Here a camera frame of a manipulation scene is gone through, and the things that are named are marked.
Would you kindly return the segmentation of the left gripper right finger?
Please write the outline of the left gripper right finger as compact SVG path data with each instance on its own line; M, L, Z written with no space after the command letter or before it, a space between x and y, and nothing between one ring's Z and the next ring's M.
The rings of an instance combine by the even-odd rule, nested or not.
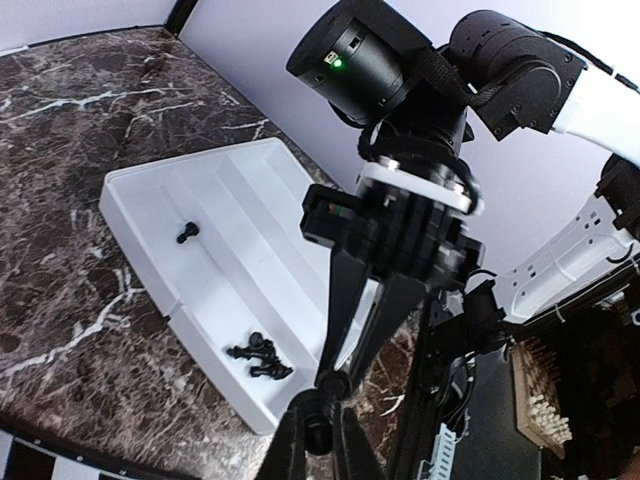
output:
M332 420L333 478L383 480L385 473L355 411L338 403Z

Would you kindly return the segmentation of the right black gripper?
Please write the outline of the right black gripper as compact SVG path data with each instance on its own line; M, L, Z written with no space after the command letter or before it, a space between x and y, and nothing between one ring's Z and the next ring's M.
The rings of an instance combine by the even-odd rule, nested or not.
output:
M335 368L368 278L380 283L348 370L359 385L429 289L456 290L484 257L464 219L482 208L465 184L437 184L397 163L367 163L354 195L320 184L302 202L303 237L331 249L327 334L317 379Z

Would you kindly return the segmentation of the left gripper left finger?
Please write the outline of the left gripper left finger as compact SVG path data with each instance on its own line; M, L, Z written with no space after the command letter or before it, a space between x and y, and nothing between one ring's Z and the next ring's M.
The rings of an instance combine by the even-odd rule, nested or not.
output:
M308 389L289 404L255 480L306 478L306 453L320 445L320 392Z

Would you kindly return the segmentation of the white plastic tray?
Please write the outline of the white plastic tray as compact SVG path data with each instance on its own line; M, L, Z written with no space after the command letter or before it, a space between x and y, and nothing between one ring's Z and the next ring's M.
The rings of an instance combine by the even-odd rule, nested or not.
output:
M109 172L100 212L160 313L193 360L259 435L310 388L327 332L329 252L299 230L312 181L277 138ZM187 222L200 233L176 242ZM253 378L234 359L260 332L284 380Z

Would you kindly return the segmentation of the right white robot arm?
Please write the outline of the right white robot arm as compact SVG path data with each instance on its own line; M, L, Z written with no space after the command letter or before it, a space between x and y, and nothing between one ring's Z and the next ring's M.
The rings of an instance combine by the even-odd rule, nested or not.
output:
M328 324L315 384L353 388L419 303L449 292L462 310L433 332L449 361L502 346L576 296L639 244L639 89L576 44L506 15L465 15L435 46L383 1L340 1L287 71L359 133L364 165L347 194L319 184L303 237L330 251ZM490 183L510 200L586 202L530 256L470 286L483 258L465 221L484 207L461 158L474 114L504 142Z

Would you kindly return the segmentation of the black chess pieces pile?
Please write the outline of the black chess pieces pile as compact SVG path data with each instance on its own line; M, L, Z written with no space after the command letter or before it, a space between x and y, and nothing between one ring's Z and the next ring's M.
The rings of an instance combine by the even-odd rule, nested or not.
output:
M267 376L272 380L284 380L293 373L292 367L282 363L274 342L260 332L252 332L246 346L235 345L227 348L226 353L234 359L259 360L259 365L249 368L249 375L253 378Z

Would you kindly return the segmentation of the wooden chess set box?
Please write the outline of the wooden chess set box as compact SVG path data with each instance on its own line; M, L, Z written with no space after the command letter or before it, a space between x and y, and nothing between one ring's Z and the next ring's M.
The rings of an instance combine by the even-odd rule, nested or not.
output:
M510 356L517 430L538 448L564 459L565 444L573 434L557 391L561 379L557 352L532 337L514 345Z

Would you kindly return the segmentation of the lone black pawn in tray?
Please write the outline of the lone black pawn in tray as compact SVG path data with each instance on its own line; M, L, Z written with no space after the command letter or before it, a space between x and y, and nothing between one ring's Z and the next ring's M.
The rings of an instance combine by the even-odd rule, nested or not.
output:
M184 244L188 239L198 236L200 228L195 222L187 222L184 226L184 230L177 236L176 242L178 244Z

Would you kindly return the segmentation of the right black frame post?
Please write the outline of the right black frame post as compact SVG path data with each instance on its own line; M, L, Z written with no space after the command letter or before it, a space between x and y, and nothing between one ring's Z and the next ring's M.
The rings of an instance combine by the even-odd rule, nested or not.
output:
M198 0L176 0L164 23L164 28L178 37L193 13Z

